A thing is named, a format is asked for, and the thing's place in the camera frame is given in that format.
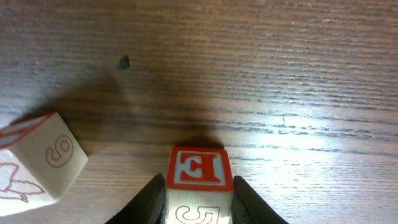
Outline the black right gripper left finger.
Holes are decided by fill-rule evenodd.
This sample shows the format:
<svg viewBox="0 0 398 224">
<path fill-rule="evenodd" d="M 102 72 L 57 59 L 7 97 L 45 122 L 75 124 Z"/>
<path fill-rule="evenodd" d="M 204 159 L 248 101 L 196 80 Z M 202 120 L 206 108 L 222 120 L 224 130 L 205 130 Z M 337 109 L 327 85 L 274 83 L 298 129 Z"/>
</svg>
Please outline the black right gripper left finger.
<svg viewBox="0 0 398 224">
<path fill-rule="evenodd" d="M 164 224 L 165 178 L 156 174 L 105 224 Z"/>
</svg>

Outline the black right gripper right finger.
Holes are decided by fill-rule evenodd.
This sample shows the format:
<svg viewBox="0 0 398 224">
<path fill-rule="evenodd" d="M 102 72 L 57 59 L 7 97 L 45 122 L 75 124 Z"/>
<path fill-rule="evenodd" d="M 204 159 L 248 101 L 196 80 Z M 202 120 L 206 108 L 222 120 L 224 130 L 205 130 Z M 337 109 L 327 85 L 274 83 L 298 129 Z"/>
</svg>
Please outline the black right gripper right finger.
<svg viewBox="0 0 398 224">
<path fill-rule="evenodd" d="M 233 182 L 233 224 L 288 224 L 241 176 L 234 176 Z"/>
</svg>

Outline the wooden block red E face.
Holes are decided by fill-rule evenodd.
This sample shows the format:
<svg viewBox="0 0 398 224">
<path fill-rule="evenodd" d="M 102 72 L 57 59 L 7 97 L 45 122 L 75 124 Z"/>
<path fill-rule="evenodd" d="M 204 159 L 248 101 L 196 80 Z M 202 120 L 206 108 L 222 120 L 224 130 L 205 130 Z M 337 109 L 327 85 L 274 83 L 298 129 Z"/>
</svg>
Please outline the wooden block red E face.
<svg viewBox="0 0 398 224">
<path fill-rule="evenodd" d="M 165 184 L 164 222 L 228 224 L 234 184 L 224 149 L 176 146 Z"/>
</svg>

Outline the wooden block number 9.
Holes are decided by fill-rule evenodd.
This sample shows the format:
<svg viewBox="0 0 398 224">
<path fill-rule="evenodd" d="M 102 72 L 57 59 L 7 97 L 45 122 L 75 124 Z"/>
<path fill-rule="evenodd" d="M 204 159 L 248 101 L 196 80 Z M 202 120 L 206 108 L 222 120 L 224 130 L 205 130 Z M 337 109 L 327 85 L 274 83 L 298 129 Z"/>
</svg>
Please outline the wooden block number 9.
<svg viewBox="0 0 398 224">
<path fill-rule="evenodd" d="M 1 216 L 58 202 L 87 161 L 57 112 L 1 128 Z"/>
</svg>

